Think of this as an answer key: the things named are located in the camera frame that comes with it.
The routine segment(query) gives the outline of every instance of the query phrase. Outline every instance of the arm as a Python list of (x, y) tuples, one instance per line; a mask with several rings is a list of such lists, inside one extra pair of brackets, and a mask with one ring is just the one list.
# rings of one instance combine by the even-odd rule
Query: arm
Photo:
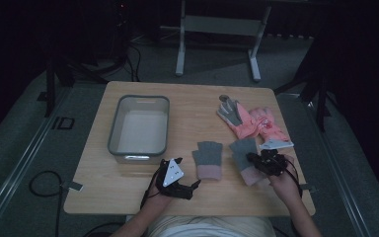
[[(294, 158), (285, 156), (291, 163)], [(287, 170), (294, 174), (295, 170), (288, 164)], [(303, 236), (322, 236), (315, 222), (310, 216), (309, 212), (304, 205), (298, 189), (291, 177), (285, 172), (280, 176), (269, 176), (270, 185), (273, 187), (278, 197), (285, 203), (290, 212), (291, 219), (294, 227), (298, 233)]]
[(155, 196), (149, 197), (137, 214), (122, 225), (112, 237), (142, 236), (147, 227), (162, 214), (173, 199), (172, 197), (166, 197), (158, 193), (158, 189), (152, 186), (149, 196)]

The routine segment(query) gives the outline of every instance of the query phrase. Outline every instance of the table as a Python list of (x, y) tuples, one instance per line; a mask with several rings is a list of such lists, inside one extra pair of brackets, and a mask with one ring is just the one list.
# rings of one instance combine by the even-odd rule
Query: table
[(264, 9), (262, 19), (230, 19), (218, 17), (203, 17), (186, 14), (186, 0), (181, 1), (181, 24), (180, 24), (180, 48), (178, 50), (176, 75), (184, 74), (186, 57), (186, 32), (202, 32), (215, 34), (228, 34), (238, 36), (255, 37), (255, 44), (248, 50), (249, 62), (251, 64), (252, 77), (256, 81), (261, 80), (261, 73), (257, 62), (257, 53), (264, 35), (266, 21), (271, 7), (267, 5)]
[[(110, 82), (100, 103), (73, 181), (84, 186), (81, 192), (70, 191), (64, 210), (81, 214), (134, 214), (158, 165), (119, 164), (107, 144), (118, 100), (124, 95), (162, 95), (170, 100), (168, 144), (165, 155), (183, 157), (180, 164), (185, 175), (180, 184), (196, 181), (191, 152), (199, 141), (223, 144), (222, 180), (202, 181), (191, 200), (176, 198), (165, 215), (234, 215), (280, 216), (288, 210), (264, 179), (245, 185), (231, 155), (229, 144), (237, 138), (216, 114), (222, 94), (237, 99), (248, 110), (268, 106), (276, 123), (287, 134), (282, 114), (271, 89), (248, 87), (201, 86), (184, 84)], [(281, 154), (296, 157), (294, 148), (280, 149)], [(305, 180), (296, 162), (300, 184)], [(309, 192), (303, 201), (310, 214), (315, 207)]]

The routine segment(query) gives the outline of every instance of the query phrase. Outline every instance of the pink glove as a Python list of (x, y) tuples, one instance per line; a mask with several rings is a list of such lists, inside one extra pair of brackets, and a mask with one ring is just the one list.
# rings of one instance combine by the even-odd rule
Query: pink glove
[(257, 121), (258, 133), (267, 142), (270, 139), (289, 141), (288, 137), (275, 124), (275, 118), (270, 108), (255, 108), (249, 114)]
[(220, 96), (220, 109), (217, 114), (229, 125), (239, 139), (255, 137), (259, 134), (257, 121), (238, 101), (228, 96)]

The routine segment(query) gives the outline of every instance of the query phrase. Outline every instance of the person's right arm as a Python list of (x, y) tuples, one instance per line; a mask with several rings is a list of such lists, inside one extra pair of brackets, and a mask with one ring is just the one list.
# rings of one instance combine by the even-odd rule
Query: person's right arm
[[(294, 158), (290, 156), (285, 156), (285, 158), (294, 164)], [(295, 169), (291, 164), (288, 164), (287, 170), (295, 176)], [(304, 205), (298, 193), (297, 185), (292, 178), (284, 172), (280, 176), (269, 176), (268, 179), (275, 193), (287, 206), (297, 232), (303, 237), (322, 236)]]

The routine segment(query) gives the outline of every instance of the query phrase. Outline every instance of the white triangular marker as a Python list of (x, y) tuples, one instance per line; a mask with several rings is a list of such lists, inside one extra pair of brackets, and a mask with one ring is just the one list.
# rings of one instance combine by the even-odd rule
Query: white triangular marker
[(166, 171), (163, 187), (169, 186), (171, 183), (182, 178), (183, 175), (184, 175), (184, 172), (178, 166), (177, 162), (175, 162), (175, 159), (171, 159), (169, 161), (168, 170)]
[(279, 149), (279, 148), (292, 147), (292, 146), (294, 146), (294, 143), (292, 143), (291, 141), (281, 141), (281, 140), (270, 139), (269, 141), (260, 145), (260, 149), (272, 150), (272, 149)]

